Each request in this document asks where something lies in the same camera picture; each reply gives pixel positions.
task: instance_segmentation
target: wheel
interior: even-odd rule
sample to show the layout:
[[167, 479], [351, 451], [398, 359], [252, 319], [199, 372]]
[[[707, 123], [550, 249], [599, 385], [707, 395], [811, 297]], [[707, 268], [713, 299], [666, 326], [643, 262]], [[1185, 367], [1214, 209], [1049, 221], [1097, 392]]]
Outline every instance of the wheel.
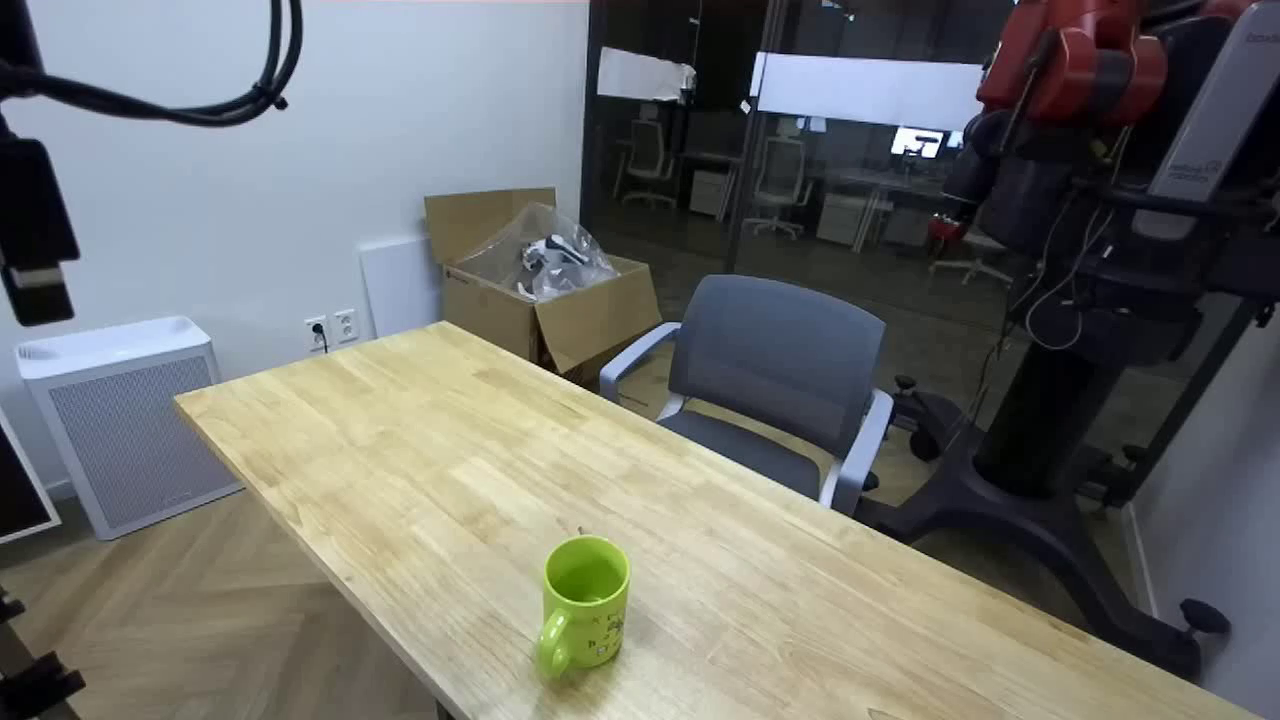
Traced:
[[1201, 645], [1177, 630], [1159, 630], [1152, 636], [1152, 649], [1141, 655], [1147, 655], [1152, 664], [1169, 667], [1174, 675], [1180, 675], [1187, 683], [1201, 680]]
[[0, 625], [16, 620], [22, 611], [30, 611], [30, 609], [0, 588]]
[[944, 455], [944, 449], [934, 441], [927, 428], [918, 428], [918, 434], [914, 434], [914, 455], [923, 462], [923, 465], [934, 465], [934, 462]]
[[1180, 611], [1185, 611], [1192, 631], [1233, 636], [1233, 620], [1220, 609], [1204, 606], [1204, 599], [1185, 599]]

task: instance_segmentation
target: mug handle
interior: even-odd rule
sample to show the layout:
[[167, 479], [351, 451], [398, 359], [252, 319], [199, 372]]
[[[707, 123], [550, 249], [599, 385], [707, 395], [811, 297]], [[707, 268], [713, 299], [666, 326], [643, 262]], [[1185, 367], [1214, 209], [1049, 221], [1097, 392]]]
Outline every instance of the mug handle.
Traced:
[[570, 630], [570, 616], [558, 611], [558, 616], [544, 625], [544, 636], [535, 642], [535, 653], [542, 653], [542, 664], [544, 664], [550, 675], [564, 675], [564, 673], [570, 673], [564, 630]]

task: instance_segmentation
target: cardboard box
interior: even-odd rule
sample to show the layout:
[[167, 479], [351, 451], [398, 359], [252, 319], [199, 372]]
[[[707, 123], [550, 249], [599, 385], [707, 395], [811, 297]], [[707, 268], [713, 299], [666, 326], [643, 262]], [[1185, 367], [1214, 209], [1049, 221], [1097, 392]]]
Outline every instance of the cardboard box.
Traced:
[[660, 326], [649, 265], [609, 258], [616, 277], [558, 299], [530, 299], [487, 272], [487, 246], [553, 189], [429, 197], [432, 262], [443, 272], [443, 319], [562, 377]]

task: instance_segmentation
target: herringbone floor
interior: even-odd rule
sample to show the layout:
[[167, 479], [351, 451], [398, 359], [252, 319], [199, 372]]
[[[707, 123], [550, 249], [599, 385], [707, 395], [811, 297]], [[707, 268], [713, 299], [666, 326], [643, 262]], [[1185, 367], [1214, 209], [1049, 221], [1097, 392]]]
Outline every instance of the herringbone floor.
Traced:
[[118, 543], [74, 528], [0, 548], [30, 606], [16, 631], [58, 649], [87, 720], [429, 720], [424, 683], [366, 630], [252, 495]]

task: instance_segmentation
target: wall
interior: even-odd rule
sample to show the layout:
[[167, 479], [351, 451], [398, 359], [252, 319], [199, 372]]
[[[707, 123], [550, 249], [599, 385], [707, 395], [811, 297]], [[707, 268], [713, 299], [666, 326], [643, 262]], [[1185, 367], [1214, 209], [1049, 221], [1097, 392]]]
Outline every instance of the wall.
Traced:
[[1238, 625], [1207, 689], [1280, 717], [1280, 328], [1249, 333], [1136, 500], [1147, 592], [1180, 625], [1198, 596]]
[[[267, 0], [35, 0], [44, 65], [151, 101], [239, 93]], [[579, 197], [585, 0], [310, 0], [288, 116], [194, 132], [44, 101], [7, 103], [58, 155], [85, 258], [78, 326], [195, 316], [226, 372], [306, 356], [306, 316], [366, 310], [358, 246], [420, 234], [424, 194], [558, 184]], [[61, 479], [0, 326], [0, 395], [35, 471]]]

